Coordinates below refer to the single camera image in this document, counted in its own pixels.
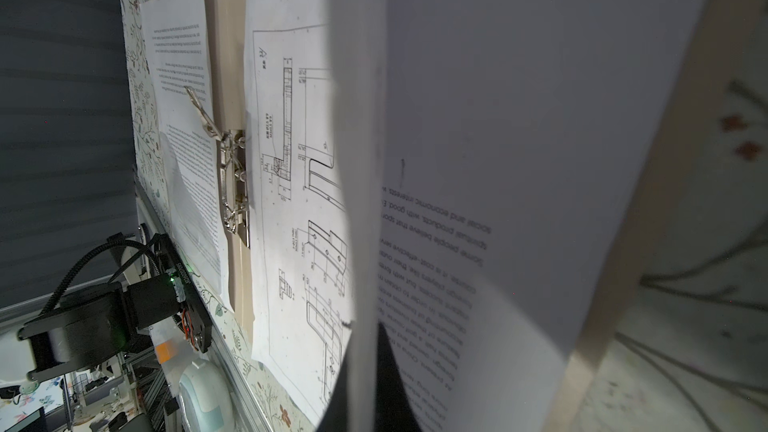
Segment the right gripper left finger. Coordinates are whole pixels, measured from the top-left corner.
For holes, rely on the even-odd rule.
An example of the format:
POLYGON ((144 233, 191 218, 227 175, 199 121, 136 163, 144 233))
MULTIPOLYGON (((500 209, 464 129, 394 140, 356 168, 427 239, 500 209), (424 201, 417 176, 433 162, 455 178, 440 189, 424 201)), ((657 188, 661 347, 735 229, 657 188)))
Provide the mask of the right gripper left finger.
POLYGON ((315 429, 316 432, 349 431, 348 376, 349 353, 346 352, 341 363, 339 375, 328 408, 315 429))

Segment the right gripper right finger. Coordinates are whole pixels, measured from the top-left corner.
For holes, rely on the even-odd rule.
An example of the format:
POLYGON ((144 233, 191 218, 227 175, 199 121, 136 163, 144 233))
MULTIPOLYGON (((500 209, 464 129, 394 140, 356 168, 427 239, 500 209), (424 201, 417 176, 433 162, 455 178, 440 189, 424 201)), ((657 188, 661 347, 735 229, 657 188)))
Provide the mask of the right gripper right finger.
POLYGON ((387 330, 378 323, 375 420, 376 432, 420 432, 408 400, 387 330))

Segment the technical drawing paper sheet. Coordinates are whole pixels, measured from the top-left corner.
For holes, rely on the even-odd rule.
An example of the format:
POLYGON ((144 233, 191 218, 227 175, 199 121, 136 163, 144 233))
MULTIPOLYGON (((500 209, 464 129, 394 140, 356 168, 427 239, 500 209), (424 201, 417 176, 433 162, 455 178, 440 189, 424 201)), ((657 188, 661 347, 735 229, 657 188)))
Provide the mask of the technical drawing paper sheet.
POLYGON ((254 350, 312 424, 354 318, 326 0, 246 0, 254 350))

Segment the beige paper folder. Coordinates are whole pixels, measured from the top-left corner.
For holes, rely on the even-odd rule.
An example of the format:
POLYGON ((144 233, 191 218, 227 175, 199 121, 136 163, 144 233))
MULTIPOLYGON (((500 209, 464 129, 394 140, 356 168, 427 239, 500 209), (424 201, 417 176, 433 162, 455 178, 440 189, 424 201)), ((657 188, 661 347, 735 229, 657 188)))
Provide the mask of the beige paper folder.
MULTIPOLYGON (((726 12, 735 13, 736 19, 730 23, 732 30, 740 30, 744 28, 745 18, 755 13, 754 7, 746 6, 745 0, 706 0, 701 8, 699 18, 696 22, 694 30, 690 37, 690 42, 687 51, 681 61, 679 72, 676 76, 675 84, 672 88, 669 99, 666 103, 664 111, 661 115, 658 128, 652 139, 651 145, 648 149, 646 160, 641 169, 638 181, 636 183, 634 192, 630 199, 630 202, 625 211, 624 218, 621 225, 615 235, 614 241, 610 247, 610 250, 606 256, 605 262, 599 272, 592 299, 589 303, 589 307, 584 319, 584 322, 588 316, 588 311, 593 298, 596 293, 596 288, 601 277, 612 273, 621 274, 636 274, 643 269, 651 255, 653 254, 657 243, 663 237, 666 231, 666 223, 671 217, 672 212, 679 201, 679 197, 688 181, 692 162, 694 160, 694 154, 685 150, 684 145, 692 138, 701 135, 704 132, 705 125, 700 119, 692 119, 688 125, 686 125, 681 131, 674 132, 671 128, 670 120, 673 110, 679 105, 680 100, 683 97, 698 98, 703 94, 717 94, 723 90, 724 83, 721 79, 715 77, 715 66, 713 60, 715 56, 720 52, 720 47, 713 45, 710 47, 697 47, 695 42, 706 26, 706 13, 716 4, 721 4, 726 12)), ((352 226, 350 222, 349 213, 347 210, 346 201, 344 198, 342 177, 339 165, 339 133, 335 124, 335 102, 338 89, 338 80, 336 72, 333 68, 333 58, 330 43, 330 15, 328 12, 328 0, 326 0, 326 7, 328 13, 328 41, 329 41, 329 54, 330 54, 330 67, 333 73, 335 89, 332 98, 332 113, 333 113, 333 131, 336 140, 336 154, 337 154, 337 170, 341 182, 341 189, 343 193, 343 202, 345 205, 348 225, 349 225, 349 247, 352 262, 352 276, 350 284, 352 288, 352 305, 354 318, 351 324, 351 333, 349 341, 347 343, 346 352, 350 354, 350 349, 353 344, 353 329, 358 320, 357 308, 355 305, 356 288, 354 284, 354 256, 352 251, 352 226)), ((247 131, 247 152, 249 155, 249 192, 250 192, 250 252, 251 252, 251 270, 253 274, 253 287, 256 283, 257 277, 255 268, 252 263, 252 246, 253 238, 251 235, 252 225, 252 211, 251 202, 253 199, 253 193, 251 189, 251 173, 255 170, 256 165, 251 156, 251 134, 249 127, 249 119, 247 112, 247 60, 248 52, 244 50, 244 92, 245 92, 245 111, 247 115, 246 123, 248 127, 247 131)), ((252 332, 252 352, 256 361, 260 362, 273 376, 274 374, 270 369, 261 361, 256 358, 254 350, 254 342, 256 338, 255 323, 257 320, 257 299, 253 292, 253 309, 254 309, 254 323, 252 332)), ((567 364, 571 356, 574 354, 577 341, 582 333, 584 322, 581 326, 580 332, 577 336, 575 346, 570 353, 567 364)), ((545 418, 544 427, 555 401, 557 392, 559 391, 562 381, 554 395, 549 412, 545 418)), ((286 392, 284 387, 279 383, 280 387, 286 392)))

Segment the printed paper sheet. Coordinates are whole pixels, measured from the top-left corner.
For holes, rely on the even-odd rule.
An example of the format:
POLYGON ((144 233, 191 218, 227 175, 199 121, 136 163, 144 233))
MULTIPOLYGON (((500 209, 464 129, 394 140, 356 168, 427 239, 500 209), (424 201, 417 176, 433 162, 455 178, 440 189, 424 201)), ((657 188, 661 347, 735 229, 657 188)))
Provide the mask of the printed paper sheet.
POLYGON ((170 233, 192 270, 229 306, 219 149, 200 115, 213 111, 205 1, 149 0, 140 14, 158 115, 170 233))
POLYGON ((358 320, 421 431, 538 431, 706 0, 328 0, 358 320))

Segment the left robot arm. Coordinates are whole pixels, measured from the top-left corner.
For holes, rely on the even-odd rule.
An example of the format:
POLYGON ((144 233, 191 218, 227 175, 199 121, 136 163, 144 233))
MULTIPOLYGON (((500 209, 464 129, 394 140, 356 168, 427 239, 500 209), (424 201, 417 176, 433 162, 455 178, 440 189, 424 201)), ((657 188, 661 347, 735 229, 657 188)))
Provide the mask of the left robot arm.
POLYGON ((180 319, 194 349, 209 349, 213 321, 169 235, 157 233, 147 243, 109 239, 75 263, 41 312, 18 330, 2 334, 1 385, 23 388, 95 367, 127 351, 141 330, 172 317, 180 319), (121 248, 133 253, 117 275, 145 258, 151 276, 131 285, 112 276, 103 284, 70 291, 86 265, 121 248))

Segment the metal folder clip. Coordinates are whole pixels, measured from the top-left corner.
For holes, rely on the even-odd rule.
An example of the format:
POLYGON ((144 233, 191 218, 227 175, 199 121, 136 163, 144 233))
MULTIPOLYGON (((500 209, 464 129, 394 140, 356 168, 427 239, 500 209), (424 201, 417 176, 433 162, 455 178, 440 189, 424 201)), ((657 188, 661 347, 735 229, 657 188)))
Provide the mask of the metal folder clip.
POLYGON ((200 117, 205 133, 216 142, 217 174, 223 226, 237 236, 245 247, 250 246, 250 213, 245 161, 246 138, 243 130, 221 130, 204 108, 195 90, 184 90, 200 117))

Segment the white alarm clock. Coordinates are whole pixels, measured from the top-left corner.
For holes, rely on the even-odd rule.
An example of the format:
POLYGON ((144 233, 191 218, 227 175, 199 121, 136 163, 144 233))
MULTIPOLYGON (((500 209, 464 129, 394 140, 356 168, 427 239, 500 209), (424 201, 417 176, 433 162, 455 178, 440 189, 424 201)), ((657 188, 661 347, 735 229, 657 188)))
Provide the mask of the white alarm clock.
POLYGON ((213 362, 195 359, 184 369, 177 399, 187 431, 236 429, 228 383, 213 362))

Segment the floral table mat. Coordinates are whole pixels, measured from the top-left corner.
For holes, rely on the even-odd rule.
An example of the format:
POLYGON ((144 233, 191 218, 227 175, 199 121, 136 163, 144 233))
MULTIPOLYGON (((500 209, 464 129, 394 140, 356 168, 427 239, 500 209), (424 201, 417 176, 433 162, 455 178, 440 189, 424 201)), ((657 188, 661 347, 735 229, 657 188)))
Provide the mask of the floral table mat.
MULTIPOLYGON (((140 7, 120 0, 129 96, 144 211, 170 233, 170 208, 155 94, 140 7)), ((245 0, 204 0, 212 107, 221 130, 240 129, 245 0)), ((674 132, 692 119, 688 181, 647 265, 612 272, 596 293, 551 413, 539 431, 763 431, 767 427, 767 0, 732 30, 735 13, 706 13, 697 47, 720 47, 717 94, 683 97, 674 132)), ((193 282, 214 320, 214 355, 233 385, 239 431, 314 431, 252 352, 250 246, 229 243, 225 306, 193 282)))

